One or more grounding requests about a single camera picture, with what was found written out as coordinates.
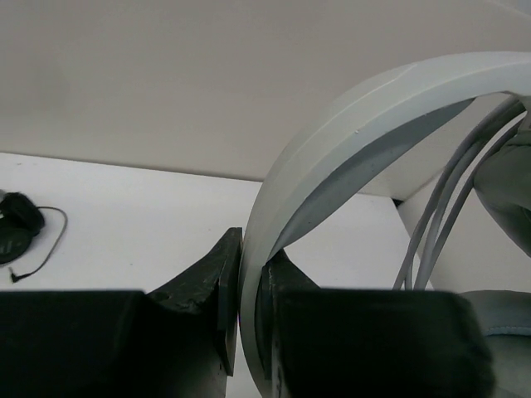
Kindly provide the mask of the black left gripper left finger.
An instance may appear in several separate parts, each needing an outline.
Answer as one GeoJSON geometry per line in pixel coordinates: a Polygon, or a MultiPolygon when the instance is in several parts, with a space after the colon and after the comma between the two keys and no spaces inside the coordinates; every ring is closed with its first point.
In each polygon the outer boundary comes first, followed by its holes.
{"type": "Polygon", "coordinates": [[[242,231],[150,293],[4,291],[4,397],[223,397],[234,372],[242,231]]]}

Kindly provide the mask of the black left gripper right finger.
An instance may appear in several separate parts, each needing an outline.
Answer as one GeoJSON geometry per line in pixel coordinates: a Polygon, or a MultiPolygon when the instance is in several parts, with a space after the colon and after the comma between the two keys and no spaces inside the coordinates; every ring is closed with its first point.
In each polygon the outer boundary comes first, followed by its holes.
{"type": "Polygon", "coordinates": [[[321,288],[284,252],[263,268],[259,353],[273,397],[490,397],[470,303],[434,291],[321,288]]]}

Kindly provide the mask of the white over-ear headphones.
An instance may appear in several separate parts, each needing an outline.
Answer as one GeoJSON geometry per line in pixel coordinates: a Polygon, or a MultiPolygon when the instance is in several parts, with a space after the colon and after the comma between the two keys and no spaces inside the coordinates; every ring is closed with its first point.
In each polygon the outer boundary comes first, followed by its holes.
{"type": "Polygon", "coordinates": [[[272,394],[255,327],[266,262],[475,98],[495,93],[529,98],[529,53],[455,54],[388,70],[340,96],[288,143],[256,197],[241,257],[241,341],[262,396],[272,394]]]}

